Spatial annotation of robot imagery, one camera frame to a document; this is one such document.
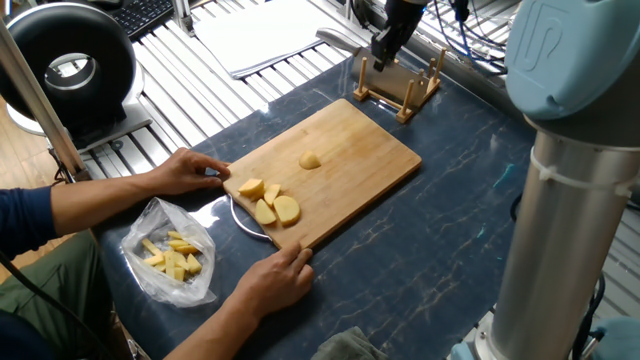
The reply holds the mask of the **person's right hand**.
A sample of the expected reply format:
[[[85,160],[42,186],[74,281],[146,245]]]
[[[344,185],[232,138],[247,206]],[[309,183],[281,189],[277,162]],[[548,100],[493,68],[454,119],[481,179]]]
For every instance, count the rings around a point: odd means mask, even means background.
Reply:
[[[290,245],[256,262],[228,302],[257,320],[295,304],[311,289],[314,270],[308,262],[312,256],[311,249]]]

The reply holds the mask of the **person's left hand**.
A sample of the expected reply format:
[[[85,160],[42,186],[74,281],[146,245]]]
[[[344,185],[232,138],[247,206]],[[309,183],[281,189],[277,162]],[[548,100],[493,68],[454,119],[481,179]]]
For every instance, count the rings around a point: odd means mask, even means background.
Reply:
[[[179,195],[220,187],[230,175],[229,163],[179,148],[145,180],[153,195]]]

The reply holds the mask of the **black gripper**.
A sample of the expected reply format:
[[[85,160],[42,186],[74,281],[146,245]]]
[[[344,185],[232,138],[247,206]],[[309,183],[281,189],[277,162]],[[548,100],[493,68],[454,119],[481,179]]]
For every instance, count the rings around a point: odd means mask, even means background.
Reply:
[[[373,35],[375,69],[384,69],[387,65],[389,61],[389,44],[390,59],[394,60],[396,58],[397,53],[408,42],[408,39],[417,28],[429,2],[430,0],[387,1],[386,25],[389,30],[383,30]]]

